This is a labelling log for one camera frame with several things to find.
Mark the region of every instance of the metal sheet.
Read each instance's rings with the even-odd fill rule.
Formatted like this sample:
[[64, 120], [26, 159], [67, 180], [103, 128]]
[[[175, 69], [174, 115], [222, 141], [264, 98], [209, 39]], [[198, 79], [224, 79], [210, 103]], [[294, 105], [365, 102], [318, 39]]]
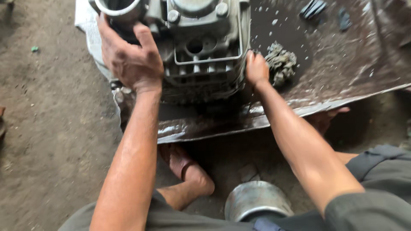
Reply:
[[[411, 32], [409, 8], [401, 0], [327, 0], [318, 20], [305, 21], [309, 2], [251, 1], [251, 46], [266, 55], [275, 40], [298, 57], [299, 68], [281, 95], [300, 116], [330, 110], [411, 86], [411, 48], [399, 47]], [[340, 32], [345, 7], [351, 27]], [[246, 87], [227, 102], [162, 105], [158, 143], [199, 140], [268, 127], [258, 99]]]

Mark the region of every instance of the man's right hand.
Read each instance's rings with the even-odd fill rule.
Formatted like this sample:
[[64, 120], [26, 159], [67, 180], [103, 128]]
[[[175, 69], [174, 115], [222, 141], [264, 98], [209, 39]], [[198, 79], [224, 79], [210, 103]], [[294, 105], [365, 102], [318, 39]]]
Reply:
[[125, 86], [137, 93], [161, 91], [163, 62], [150, 29], [137, 23], [133, 30], [141, 46], [132, 45], [110, 27], [108, 20], [103, 13], [97, 18], [105, 65]]
[[247, 80], [254, 88], [258, 82], [268, 82], [270, 70], [265, 58], [261, 54], [254, 55], [253, 51], [247, 52]]

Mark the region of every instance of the ground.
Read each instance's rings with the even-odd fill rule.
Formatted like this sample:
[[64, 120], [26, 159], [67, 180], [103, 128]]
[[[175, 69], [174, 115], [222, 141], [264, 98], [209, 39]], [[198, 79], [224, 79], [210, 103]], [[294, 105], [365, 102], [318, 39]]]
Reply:
[[[1, 231], [57, 230], [95, 201], [122, 136], [108, 83], [74, 27], [74, 7], [74, 1], [17, 0], [7, 22], [0, 6], [0, 105], [8, 129], [0, 147]], [[335, 118], [327, 140], [347, 152], [399, 145], [409, 102], [407, 93], [388, 93], [354, 103]], [[240, 183], [238, 169], [248, 163], [285, 192], [296, 213], [313, 208], [269, 129], [183, 145], [216, 183], [215, 193], [189, 213], [223, 219], [225, 199]], [[178, 183], [160, 160], [157, 172], [157, 186]]]

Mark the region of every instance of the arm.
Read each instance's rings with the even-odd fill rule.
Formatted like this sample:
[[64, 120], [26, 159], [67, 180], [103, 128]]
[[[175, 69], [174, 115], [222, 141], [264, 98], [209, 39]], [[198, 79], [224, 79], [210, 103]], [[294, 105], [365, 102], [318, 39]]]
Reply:
[[127, 129], [97, 200], [90, 230], [144, 230], [155, 182], [157, 117], [163, 66], [150, 30], [138, 24], [141, 46], [122, 40], [98, 19], [104, 63], [137, 92]]
[[247, 54], [247, 79], [261, 96], [272, 132], [284, 157], [322, 215], [335, 197], [364, 192], [322, 136], [287, 105], [268, 82], [268, 66], [261, 55]]

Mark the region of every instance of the engine block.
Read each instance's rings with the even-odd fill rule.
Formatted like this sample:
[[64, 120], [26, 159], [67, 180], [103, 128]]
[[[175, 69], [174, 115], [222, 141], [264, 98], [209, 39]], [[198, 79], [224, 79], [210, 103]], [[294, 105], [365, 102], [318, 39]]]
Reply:
[[111, 27], [137, 44], [132, 26], [152, 31], [164, 64], [162, 100], [192, 104], [225, 99], [244, 87], [249, 0], [89, 0]]

